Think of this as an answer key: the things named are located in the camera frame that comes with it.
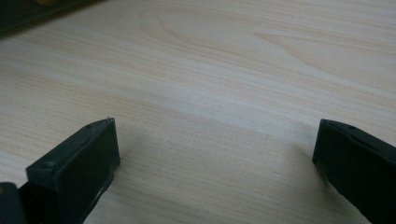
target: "wooden surface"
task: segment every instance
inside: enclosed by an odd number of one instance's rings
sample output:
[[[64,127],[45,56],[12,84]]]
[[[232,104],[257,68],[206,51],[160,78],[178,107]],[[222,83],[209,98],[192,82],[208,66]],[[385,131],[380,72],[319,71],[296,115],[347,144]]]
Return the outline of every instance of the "wooden surface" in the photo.
[[[0,179],[114,117],[85,223],[368,223],[311,162],[320,119],[396,145],[394,1],[103,1],[0,39]]]

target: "wood grain pattern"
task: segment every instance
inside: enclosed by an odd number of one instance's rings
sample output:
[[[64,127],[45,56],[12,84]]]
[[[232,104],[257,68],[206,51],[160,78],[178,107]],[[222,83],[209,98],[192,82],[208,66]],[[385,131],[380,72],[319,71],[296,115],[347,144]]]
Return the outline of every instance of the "wood grain pattern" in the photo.
[[[396,145],[394,1],[103,1],[0,40],[0,179],[116,118],[85,223],[368,223],[311,157],[319,120]]]

